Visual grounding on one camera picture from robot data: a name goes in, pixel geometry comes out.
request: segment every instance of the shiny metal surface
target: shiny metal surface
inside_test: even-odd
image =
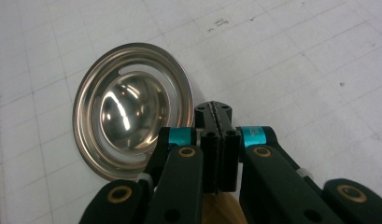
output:
[[[134,179],[162,126],[191,126],[191,85],[179,63],[150,44],[120,46],[83,78],[74,103],[79,152],[101,177]]]

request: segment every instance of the stainless steel bowl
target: stainless steel bowl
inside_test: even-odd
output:
[[[193,98],[184,69],[143,43],[103,55],[80,83],[73,127],[83,159],[107,180],[143,171],[163,126],[191,126]]]

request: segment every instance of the teal tape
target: teal tape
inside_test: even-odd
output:
[[[168,135],[169,144],[185,146],[191,144],[191,128],[170,128]]]
[[[240,127],[243,132],[244,146],[266,144],[266,135],[261,126]]]

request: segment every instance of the brass ring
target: brass ring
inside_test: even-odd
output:
[[[114,196],[115,193],[119,193],[122,190],[125,191],[123,195]],[[123,203],[124,201],[128,200],[131,195],[132,195],[132,189],[128,186],[122,185],[122,186],[117,186],[114,189],[112,189],[108,193],[107,199],[111,203]]]
[[[252,151],[260,157],[270,157],[272,155],[272,152],[266,147],[255,147]]]
[[[342,195],[344,198],[346,198],[352,202],[355,202],[355,203],[365,203],[366,202],[367,198],[366,198],[365,193],[362,192],[361,190],[353,187],[353,186],[339,185],[336,189],[338,190],[340,195]],[[359,195],[358,196],[349,195],[347,192],[345,192],[346,189],[355,190]]]
[[[178,155],[181,157],[192,157],[194,156],[194,154],[196,154],[196,151],[191,147],[183,147],[182,149],[178,151]]]

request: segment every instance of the silver dish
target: silver dish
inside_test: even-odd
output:
[[[191,126],[191,85],[165,50],[143,43],[103,55],[80,83],[73,128],[83,159],[107,180],[135,179],[163,126]]]

